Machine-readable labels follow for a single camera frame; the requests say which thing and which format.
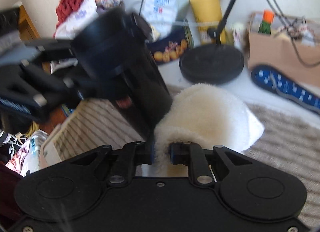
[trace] round black base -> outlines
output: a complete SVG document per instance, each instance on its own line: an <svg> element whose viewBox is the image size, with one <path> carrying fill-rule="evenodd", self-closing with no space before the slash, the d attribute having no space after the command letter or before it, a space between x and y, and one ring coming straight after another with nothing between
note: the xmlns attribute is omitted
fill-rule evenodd
<svg viewBox="0 0 320 232"><path fill-rule="evenodd" d="M230 45L207 44L186 52L179 62L184 78L193 83L223 84L243 70L243 54Z"/></svg>

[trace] blue power strip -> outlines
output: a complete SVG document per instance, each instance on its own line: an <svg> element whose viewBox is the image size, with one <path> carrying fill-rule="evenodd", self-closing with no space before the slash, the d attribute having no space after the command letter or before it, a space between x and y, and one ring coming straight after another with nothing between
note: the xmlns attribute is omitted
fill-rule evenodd
<svg viewBox="0 0 320 232"><path fill-rule="evenodd" d="M259 65L252 70L251 79L260 88L291 100L320 115L320 98L275 68Z"/></svg>

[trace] cream plush fabric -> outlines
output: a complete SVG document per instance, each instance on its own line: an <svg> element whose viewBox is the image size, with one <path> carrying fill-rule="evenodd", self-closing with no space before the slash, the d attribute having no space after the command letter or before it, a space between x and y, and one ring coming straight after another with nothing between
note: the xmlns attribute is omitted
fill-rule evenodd
<svg viewBox="0 0 320 232"><path fill-rule="evenodd" d="M157 177L187 176L186 166L170 164L170 143L194 142L205 149L224 145L242 152L263 131L263 125L241 100L215 86L194 85L174 98L170 112L157 125L155 164L143 168L143 173Z"/></svg>

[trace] bottle with orange cap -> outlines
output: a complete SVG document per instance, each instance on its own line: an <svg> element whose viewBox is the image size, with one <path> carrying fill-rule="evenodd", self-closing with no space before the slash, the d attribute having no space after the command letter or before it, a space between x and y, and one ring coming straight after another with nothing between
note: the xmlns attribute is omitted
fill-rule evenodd
<svg viewBox="0 0 320 232"><path fill-rule="evenodd" d="M273 22L274 17L275 14L272 11L265 10L263 13L263 20L260 24L258 33L271 35L271 23Z"/></svg>

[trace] striped cloth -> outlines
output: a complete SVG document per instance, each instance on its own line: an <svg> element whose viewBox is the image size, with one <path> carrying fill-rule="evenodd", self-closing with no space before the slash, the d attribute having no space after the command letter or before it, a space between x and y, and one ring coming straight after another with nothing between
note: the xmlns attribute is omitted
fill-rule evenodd
<svg viewBox="0 0 320 232"><path fill-rule="evenodd" d="M308 191L299 218L309 227L319 225L320 130L265 107L249 108L264 124L265 132L244 154L299 178Z"/></svg>
<svg viewBox="0 0 320 232"><path fill-rule="evenodd" d="M180 89L170 88L172 95ZM264 124L263 136L245 155L298 177L308 190L300 219L310 227L320 223L320 130L295 117L249 105ZM61 160L104 144L114 149L141 137L106 100L83 101L54 137Z"/></svg>

